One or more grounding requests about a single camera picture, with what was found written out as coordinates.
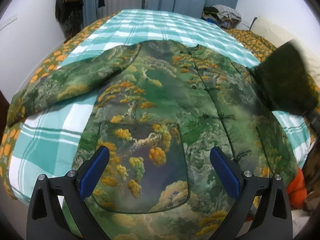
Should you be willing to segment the blue curtain left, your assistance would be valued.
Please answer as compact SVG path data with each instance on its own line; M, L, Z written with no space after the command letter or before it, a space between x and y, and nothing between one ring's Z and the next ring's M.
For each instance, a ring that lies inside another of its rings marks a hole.
M87 27L97 20L97 0L83 0L83 24Z

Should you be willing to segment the clothes pile on chair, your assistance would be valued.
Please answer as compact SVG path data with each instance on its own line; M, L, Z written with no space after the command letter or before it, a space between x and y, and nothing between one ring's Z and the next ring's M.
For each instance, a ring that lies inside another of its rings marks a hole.
M204 7L201 19L222 29L233 29L242 21L241 15L235 9L221 4Z

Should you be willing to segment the green landscape print jacket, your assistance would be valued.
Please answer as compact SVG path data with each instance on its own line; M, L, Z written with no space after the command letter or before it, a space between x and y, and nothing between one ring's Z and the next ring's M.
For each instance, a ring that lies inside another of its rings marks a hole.
M233 206L209 153L289 184L297 162L281 124L247 68L204 46L144 41L111 48L35 78L13 98L7 125L93 96L72 114L72 168L110 150L89 211L111 239L208 239Z

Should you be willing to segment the white wall switch panel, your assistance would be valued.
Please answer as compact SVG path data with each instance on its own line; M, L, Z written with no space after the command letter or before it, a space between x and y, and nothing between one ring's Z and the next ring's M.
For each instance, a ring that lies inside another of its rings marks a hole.
M7 25L11 24L15 20L17 20L17 14L14 14L14 15L10 16L9 18L7 18L6 20L1 21L0 22L0 30L4 29Z

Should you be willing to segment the orange fleece blanket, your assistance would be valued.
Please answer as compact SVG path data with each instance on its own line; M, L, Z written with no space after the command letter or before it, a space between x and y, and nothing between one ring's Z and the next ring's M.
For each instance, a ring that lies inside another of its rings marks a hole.
M291 178L291 180L288 180L290 183L288 183L286 187L291 210L304 209L306 206L305 199L307 197L307 190L304 175L302 169L299 166L297 166L296 168L296 172L289 171L289 179ZM274 175L268 166L265 166L263 169L259 167L256 168L253 174L264 178L270 178L272 177L272 175ZM250 215L247 215L246 222L253 220L253 214L258 208L260 198L261 197L259 196L254 198L253 207L251 208L252 211L250 211Z

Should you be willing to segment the coats on standing rack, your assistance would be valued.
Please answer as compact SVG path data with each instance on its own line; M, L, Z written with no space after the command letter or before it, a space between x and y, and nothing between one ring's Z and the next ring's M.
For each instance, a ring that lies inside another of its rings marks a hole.
M65 42L80 32L83 24L84 0L56 0L55 18L65 36Z

